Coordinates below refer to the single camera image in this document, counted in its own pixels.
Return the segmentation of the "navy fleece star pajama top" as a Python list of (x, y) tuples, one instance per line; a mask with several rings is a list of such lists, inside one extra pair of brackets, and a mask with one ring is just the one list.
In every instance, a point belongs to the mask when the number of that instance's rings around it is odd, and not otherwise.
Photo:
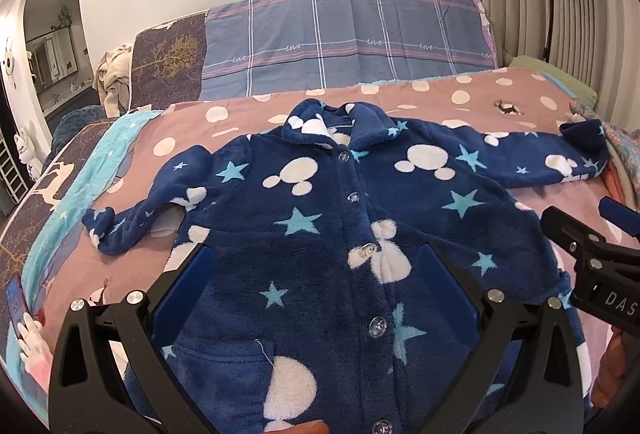
[(213, 251), (213, 277), (163, 354), (218, 431), (321, 420), (407, 433), (468, 356), (445, 319), (457, 296), (420, 277), (422, 247), (510, 298), (566, 301), (570, 277), (512, 190), (596, 177), (607, 160), (597, 120), (481, 134), (309, 99), (271, 131), (171, 157), (144, 200), (82, 222), (119, 255), (179, 206), (170, 264), (195, 244)]

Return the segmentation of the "floral folded clothes pile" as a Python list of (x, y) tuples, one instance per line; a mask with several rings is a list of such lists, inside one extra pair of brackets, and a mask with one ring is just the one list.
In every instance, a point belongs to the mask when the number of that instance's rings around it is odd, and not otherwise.
[(623, 200), (634, 211), (639, 210), (639, 131), (603, 123), (608, 151), (613, 153), (613, 164), (622, 186)]

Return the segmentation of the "beige crumpled clothes pile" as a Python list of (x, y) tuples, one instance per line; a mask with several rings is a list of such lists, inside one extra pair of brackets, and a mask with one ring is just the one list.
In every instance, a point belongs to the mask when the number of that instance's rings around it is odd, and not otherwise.
[(129, 109), (131, 58), (132, 46), (121, 45), (104, 53), (94, 71), (92, 87), (108, 119), (114, 119)]

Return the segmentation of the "white plush toy paw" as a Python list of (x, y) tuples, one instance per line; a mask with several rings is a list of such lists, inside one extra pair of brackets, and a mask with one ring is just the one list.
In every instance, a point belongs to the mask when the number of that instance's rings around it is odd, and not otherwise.
[(32, 319), (29, 313), (23, 313), (23, 321), (17, 324), (17, 328), (25, 371), (45, 393), (49, 393), (53, 355), (42, 337), (42, 324)]

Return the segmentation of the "green pillow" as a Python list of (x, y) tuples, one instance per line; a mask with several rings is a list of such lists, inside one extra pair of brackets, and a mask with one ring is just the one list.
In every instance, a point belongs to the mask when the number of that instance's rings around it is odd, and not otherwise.
[(573, 98), (582, 100), (592, 109), (597, 104), (598, 94), (590, 86), (560, 68), (555, 68), (554, 65), (546, 61), (538, 60), (531, 56), (516, 56), (512, 59), (510, 65), (514, 66), (514, 68), (528, 68), (540, 74), (553, 77), (555, 82), (566, 92), (569, 92)]

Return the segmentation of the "light blue blanket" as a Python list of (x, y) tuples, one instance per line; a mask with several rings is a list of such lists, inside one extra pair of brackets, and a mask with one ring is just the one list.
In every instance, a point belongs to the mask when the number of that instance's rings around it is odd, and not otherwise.
[(92, 244), (81, 218), (107, 207), (121, 212), (144, 199), (164, 160), (182, 145), (180, 120), (171, 108), (81, 131), (1, 239), (1, 367), (40, 420), (48, 418), (48, 394), (25, 371), (14, 323), (30, 313), (53, 348), (73, 299), (115, 303), (130, 290), (149, 289), (160, 276), (174, 226), (160, 221), (130, 251), (107, 256)]

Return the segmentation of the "white cat figurine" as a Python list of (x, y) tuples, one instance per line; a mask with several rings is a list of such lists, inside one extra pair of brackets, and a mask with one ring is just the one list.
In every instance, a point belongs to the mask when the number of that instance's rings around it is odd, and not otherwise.
[(42, 174), (42, 162), (37, 155), (32, 139), (24, 128), (20, 128), (14, 135), (14, 142), (20, 161), (26, 166), (28, 175), (37, 181)]

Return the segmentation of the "dark gold tree fabric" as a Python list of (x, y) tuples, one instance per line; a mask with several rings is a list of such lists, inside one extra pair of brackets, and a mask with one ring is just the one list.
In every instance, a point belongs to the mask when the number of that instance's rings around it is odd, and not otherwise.
[(206, 56), (206, 11), (142, 30), (132, 45), (130, 108), (196, 101)]

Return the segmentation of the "blue plaid headboard cover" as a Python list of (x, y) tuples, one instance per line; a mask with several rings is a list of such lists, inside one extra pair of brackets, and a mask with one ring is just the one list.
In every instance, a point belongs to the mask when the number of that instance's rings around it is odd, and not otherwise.
[(205, 37), (206, 101), (498, 64), (482, 0), (241, 0), (209, 10)]

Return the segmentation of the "wall mirror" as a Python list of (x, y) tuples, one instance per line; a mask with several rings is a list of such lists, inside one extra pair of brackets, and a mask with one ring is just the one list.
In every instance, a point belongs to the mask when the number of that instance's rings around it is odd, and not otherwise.
[(26, 42), (36, 90), (41, 92), (78, 71), (69, 27), (50, 30)]

